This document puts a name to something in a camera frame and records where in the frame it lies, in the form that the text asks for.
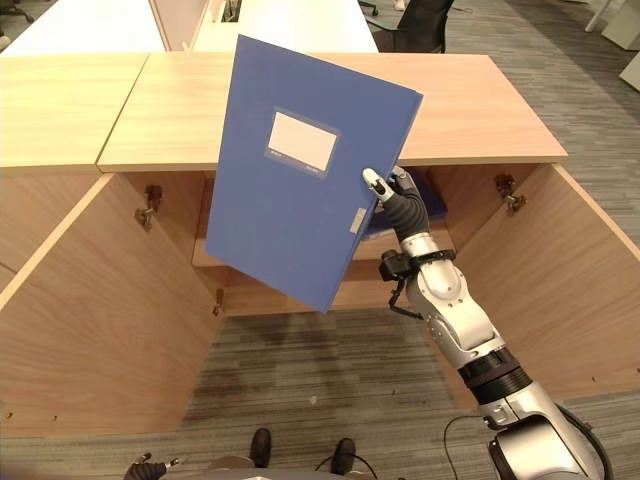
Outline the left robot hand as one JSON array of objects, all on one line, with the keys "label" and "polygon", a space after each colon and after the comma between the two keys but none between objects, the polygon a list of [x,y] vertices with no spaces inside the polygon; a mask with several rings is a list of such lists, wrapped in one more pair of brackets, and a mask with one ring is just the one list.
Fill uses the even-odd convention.
[{"label": "left robot hand", "polygon": [[169,470],[182,462],[181,457],[172,457],[164,462],[152,462],[152,454],[145,452],[139,456],[127,469],[124,480],[159,480]]}]

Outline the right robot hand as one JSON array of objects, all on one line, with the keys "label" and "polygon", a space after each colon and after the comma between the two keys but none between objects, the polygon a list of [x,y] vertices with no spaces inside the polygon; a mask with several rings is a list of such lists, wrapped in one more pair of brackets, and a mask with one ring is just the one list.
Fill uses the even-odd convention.
[{"label": "right robot hand", "polygon": [[385,180],[376,170],[365,168],[362,178],[381,204],[403,253],[421,257],[439,250],[430,233],[427,208],[407,170],[394,166]]}]

